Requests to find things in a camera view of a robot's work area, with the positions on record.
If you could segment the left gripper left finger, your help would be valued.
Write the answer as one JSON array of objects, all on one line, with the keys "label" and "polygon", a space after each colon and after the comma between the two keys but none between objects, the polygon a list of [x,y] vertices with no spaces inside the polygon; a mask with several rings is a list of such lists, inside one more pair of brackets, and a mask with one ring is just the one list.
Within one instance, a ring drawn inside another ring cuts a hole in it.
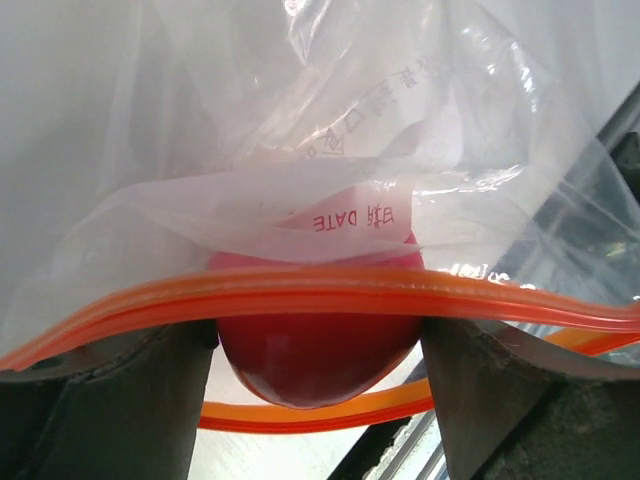
[{"label": "left gripper left finger", "polygon": [[2,371],[2,478],[187,478],[217,345],[203,320]]}]

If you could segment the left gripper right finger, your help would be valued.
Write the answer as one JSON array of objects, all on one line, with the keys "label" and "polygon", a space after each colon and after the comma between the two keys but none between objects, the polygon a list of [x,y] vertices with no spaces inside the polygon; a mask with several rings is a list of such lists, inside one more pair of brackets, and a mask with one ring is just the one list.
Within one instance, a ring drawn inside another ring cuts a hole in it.
[{"label": "left gripper right finger", "polygon": [[638,368],[488,321],[421,342],[450,478],[638,478]]}]

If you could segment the fake red fruit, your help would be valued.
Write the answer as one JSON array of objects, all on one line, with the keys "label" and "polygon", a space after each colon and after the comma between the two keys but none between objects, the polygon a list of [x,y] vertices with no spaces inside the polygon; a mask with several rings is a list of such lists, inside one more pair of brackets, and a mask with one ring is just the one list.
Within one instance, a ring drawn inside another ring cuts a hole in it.
[{"label": "fake red fruit", "polygon": [[217,322],[239,381],[280,406],[314,409],[365,392],[407,357],[420,337],[418,317],[276,314]]}]

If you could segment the clear zip top bag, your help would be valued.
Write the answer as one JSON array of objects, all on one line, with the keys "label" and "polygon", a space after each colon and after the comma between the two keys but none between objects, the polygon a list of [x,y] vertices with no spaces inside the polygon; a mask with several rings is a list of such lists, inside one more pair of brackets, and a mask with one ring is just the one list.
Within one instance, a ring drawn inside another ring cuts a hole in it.
[{"label": "clear zip top bag", "polygon": [[[639,209],[595,136],[635,1],[5,1],[1,371],[150,327],[350,313],[639,339]],[[202,424],[315,432],[428,385]]]}]

